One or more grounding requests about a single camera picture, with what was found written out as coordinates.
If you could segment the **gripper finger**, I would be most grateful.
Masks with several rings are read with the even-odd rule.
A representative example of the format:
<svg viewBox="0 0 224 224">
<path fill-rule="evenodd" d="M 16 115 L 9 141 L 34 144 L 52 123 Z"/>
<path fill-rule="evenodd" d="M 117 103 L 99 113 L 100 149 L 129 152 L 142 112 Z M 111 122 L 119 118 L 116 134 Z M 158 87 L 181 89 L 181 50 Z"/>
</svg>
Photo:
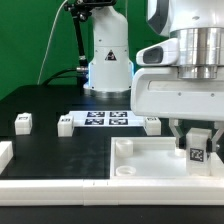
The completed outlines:
<svg viewBox="0 0 224 224">
<path fill-rule="evenodd" d="M 220 148 L 218 141 L 224 134 L 224 121 L 216 121 L 214 123 L 214 129 L 216 130 L 214 136 L 207 141 L 206 151 L 209 153 L 217 152 Z"/>
</svg>

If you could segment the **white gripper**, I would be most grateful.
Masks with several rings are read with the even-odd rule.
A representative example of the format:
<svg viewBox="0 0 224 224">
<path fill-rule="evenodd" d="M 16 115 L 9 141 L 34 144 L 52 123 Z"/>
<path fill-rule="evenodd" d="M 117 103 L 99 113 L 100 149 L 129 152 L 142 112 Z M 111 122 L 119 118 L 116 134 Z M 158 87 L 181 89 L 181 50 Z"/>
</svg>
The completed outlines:
<svg viewBox="0 0 224 224">
<path fill-rule="evenodd" d="M 179 40 L 171 38 L 137 53 L 141 69 L 132 81 L 130 106 L 135 115 L 170 118 L 176 147 L 184 149 L 179 119 L 224 121 L 224 66 L 215 68 L 214 79 L 181 79 L 174 65 L 178 50 Z"/>
</svg>

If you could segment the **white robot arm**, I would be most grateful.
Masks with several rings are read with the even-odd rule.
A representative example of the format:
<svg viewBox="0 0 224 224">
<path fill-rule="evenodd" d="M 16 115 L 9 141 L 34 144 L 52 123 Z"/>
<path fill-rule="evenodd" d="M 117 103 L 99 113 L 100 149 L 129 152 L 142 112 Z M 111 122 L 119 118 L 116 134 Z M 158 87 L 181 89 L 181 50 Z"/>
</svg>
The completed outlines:
<svg viewBox="0 0 224 224">
<path fill-rule="evenodd" d="M 87 88 L 95 94 L 131 91 L 131 110 L 170 121 L 204 120 L 224 133 L 224 0 L 147 0 L 147 23 L 167 39 L 140 50 L 133 70 L 127 21 L 104 2 L 93 13 L 94 58 Z"/>
</svg>

